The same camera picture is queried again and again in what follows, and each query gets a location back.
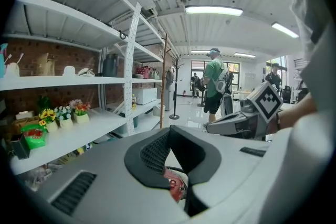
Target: man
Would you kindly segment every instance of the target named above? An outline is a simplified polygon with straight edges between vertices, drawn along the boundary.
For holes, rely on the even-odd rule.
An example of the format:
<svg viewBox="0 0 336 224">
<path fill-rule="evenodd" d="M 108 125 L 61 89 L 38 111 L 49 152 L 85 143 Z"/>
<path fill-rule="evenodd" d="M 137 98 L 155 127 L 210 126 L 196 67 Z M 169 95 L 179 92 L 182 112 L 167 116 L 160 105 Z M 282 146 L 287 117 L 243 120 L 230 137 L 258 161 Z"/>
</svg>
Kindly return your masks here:
<svg viewBox="0 0 336 224">
<path fill-rule="evenodd" d="M 296 17 L 304 55 L 308 60 L 316 50 L 316 44 L 331 20 L 330 13 L 324 0 L 293 0 L 290 9 Z M 274 117 L 270 121 L 267 132 L 276 133 L 280 129 L 293 127 L 302 116 L 316 111 L 316 104 L 311 93 L 308 93 L 291 109 L 279 112 L 279 119 L 276 120 Z"/>
<path fill-rule="evenodd" d="M 197 94 L 197 98 L 200 97 L 200 96 L 198 95 L 198 88 L 195 86 L 197 80 L 199 80 L 199 77 L 197 76 L 197 74 L 196 74 L 196 72 L 195 72 L 195 73 L 194 73 L 194 76 L 191 77 L 191 81 L 192 81 L 192 83 L 193 83 L 193 86 L 192 86 L 192 87 L 193 87 L 193 98 L 195 98 L 195 93 Z"/>
<path fill-rule="evenodd" d="M 272 71 L 270 74 L 267 74 L 265 80 L 267 80 L 271 85 L 275 85 L 277 88 L 277 91 L 279 93 L 280 91 L 280 86 L 281 86 L 281 78 L 278 75 L 278 69 L 279 69 L 279 64 L 273 63 L 272 64 Z"/>
<path fill-rule="evenodd" d="M 207 56 L 210 56 L 211 61 L 205 67 L 201 83 L 202 85 L 207 85 L 204 112 L 207 113 L 209 111 L 208 123 L 211 123 L 216 120 L 216 113 L 221 106 L 223 98 L 223 95 L 216 90 L 214 81 L 218 80 L 223 71 L 222 69 L 225 67 L 220 57 L 220 51 L 217 48 L 212 48 Z"/>
</svg>

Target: baseball cap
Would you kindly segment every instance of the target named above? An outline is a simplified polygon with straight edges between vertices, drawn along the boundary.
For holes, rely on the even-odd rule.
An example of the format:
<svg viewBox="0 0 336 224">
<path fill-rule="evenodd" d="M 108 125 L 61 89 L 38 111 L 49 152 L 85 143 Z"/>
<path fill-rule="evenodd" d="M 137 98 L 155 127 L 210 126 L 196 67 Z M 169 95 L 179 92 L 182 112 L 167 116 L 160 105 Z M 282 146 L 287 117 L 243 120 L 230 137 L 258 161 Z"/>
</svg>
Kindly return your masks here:
<svg viewBox="0 0 336 224">
<path fill-rule="evenodd" d="M 220 53 L 220 50 L 218 48 L 212 48 L 206 55 L 209 57 L 211 52 L 218 52 L 218 53 Z"/>
</svg>

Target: fluorescent light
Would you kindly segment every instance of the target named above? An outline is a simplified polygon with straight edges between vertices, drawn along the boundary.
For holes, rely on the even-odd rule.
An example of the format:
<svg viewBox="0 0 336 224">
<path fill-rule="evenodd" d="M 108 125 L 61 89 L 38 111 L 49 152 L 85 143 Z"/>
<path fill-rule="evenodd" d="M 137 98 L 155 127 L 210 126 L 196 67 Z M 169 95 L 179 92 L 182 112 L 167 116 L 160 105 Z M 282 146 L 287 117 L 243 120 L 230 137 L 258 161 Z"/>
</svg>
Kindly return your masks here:
<svg viewBox="0 0 336 224">
<path fill-rule="evenodd" d="M 214 13 L 214 14 L 227 14 L 240 16 L 243 10 L 240 8 L 230 8 L 222 6 L 185 6 L 185 13 L 187 14 L 197 14 L 197 13 Z"/>
<path fill-rule="evenodd" d="M 255 58 L 255 55 L 252 55 L 252 54 L 241 54 L 240 52 L 236 52 L 235 55 Z"/>
<path fill-rule="evenodd" d="M 294 33 L 293 31 L 289 30 L 288 28 L 278 24 L 278 23 L 273 23 L 272 27 L 287 34 L 288 36 L 291 36 L 292 38 L 297 38 L 299 37 L 299 35 L 297 35 L 296 33 Z"/>
<path fill-rule="evenodd" d="M 192 54 L 207 54 L 209 50 L 192 50 Z"/>
</svg>

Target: reflective floor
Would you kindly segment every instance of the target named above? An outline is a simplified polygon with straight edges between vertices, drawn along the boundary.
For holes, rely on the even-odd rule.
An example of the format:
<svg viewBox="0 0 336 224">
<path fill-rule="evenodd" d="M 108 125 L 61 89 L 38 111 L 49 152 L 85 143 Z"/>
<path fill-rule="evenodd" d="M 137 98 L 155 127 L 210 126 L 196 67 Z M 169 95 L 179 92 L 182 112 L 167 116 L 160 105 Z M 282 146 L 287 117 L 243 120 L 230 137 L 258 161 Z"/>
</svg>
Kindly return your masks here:
<svg viewBox="0 0 336 224">
<path fill-rule="evenodd" d="M 165 111 L 163 118 L 163 127 L 169 127 L 170 125 L 181 125 L 192 128 L 197 128 L 205 131 L 203 124 L 208 121 L 209 113 L 204 113 L 204 108 L 197 106 L 201 103 L 200 98 L 191 97 L 177 97 L 176 101 L 176 115 L 180 116 L 178 120 L 172 120 L 169 115 L 174 113 L 174 108 L 169 111 Z M 217 118 L 220 118 L 220 110 L 217 112 Z"/>
</svg>

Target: green shirt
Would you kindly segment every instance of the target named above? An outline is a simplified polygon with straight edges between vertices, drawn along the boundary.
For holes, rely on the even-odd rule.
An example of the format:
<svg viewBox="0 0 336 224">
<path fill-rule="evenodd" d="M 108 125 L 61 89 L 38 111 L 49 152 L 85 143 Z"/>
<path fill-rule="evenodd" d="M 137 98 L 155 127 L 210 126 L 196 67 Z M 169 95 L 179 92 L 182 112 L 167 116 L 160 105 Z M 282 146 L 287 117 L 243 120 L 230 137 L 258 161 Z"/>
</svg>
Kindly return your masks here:
<svg viewBox="0 0 336 224">
<path fill-rule="evenodd" d="M 224 64 L 221 59 L 214 59 L 210 61 L 204 70 L 204 77 L 210 78 L 210 81 L 207 84 L 207 97 L 215 96 L 217 93 L 215 83 L 212 81 L 216 81 L 219 77 L 219 75 L 222 73 L 222 67 L 224 67 Z"/>
</svg>

